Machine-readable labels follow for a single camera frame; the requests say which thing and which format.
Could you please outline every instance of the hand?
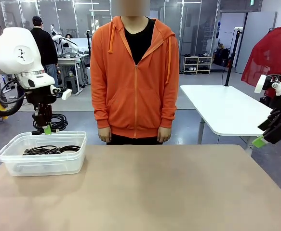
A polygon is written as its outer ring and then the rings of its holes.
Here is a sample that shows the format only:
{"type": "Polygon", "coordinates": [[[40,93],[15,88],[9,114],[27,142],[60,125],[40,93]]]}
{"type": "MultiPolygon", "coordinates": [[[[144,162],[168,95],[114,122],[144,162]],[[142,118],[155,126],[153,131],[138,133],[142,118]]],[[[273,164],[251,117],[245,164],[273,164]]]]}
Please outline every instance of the hand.
{"type": "Polygon", "coordinates": [[[171,137],[171,128],[159,128],[158,131],[158,142],[165,143],[167,142],[171,137]]]}
{"type": "Polygon", "coordinates": [[[108,128],[99,128],[98,129],[98,137],[101,139],[101,141],[109,143],[111,142],[111,129],[108,128]]]}

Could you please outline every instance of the clear plastic bin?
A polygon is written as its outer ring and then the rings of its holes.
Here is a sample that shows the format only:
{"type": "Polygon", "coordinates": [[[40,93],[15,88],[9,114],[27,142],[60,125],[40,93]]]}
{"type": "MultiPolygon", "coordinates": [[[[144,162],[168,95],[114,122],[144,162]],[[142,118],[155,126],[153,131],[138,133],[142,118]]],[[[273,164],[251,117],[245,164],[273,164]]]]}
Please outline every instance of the clear plastic bin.
{"type": "Polygon", "coordinates": [[[61,131],[51,135],[33,136],[30,132],[14,137],[0,150],[0,161],[12,176],[49,176],[78,173],[84,161],[87,133],[61,131]],[[50,155],[23,155],[25,149],[38,146],[80,146],[77,152],[50,155]]]}

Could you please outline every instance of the door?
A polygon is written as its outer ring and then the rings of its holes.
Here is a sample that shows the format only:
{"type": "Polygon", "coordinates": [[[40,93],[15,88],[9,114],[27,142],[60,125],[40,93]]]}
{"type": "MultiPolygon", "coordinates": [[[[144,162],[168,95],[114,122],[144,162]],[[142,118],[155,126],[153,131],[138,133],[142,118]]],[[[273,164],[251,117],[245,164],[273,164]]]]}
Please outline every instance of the door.
{"type": "Polygon", "coordinates": [[[237,73],[243,73],[254,46],[275,26],[276,12],[251,12],[247,14],[243,40],[237,62],[237,73]]]}

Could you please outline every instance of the hoodie pocket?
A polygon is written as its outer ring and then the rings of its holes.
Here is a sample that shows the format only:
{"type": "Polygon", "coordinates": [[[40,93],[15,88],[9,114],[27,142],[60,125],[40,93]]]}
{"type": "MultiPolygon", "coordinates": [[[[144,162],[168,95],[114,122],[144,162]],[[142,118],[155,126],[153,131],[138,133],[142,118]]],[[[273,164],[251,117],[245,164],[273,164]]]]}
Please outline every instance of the hoodie pocket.
{"type": "Polygon", "coordinates": [[[161,101],[154,90],[138,90],[137,128],[158,128],[161,124],[161,101]]]}
{"type": "Polygon", "coordinates": [[[108,122],[117,128],[134,128],[134,89],[120,88],[107,104],[108,122]]]}

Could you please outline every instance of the person's right hand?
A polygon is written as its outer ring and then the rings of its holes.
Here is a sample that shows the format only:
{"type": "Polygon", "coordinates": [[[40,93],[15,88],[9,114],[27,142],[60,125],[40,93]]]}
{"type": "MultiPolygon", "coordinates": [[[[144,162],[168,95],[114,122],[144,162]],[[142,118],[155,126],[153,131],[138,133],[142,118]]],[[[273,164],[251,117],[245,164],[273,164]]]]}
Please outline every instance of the person's right hand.
{"type": "Polygon", "coordinates": [[[111,129],[108,128],[99,128],[98,129],[98,137],[101,139],[101,141],[109,143],[111,142],[111,129]]]}

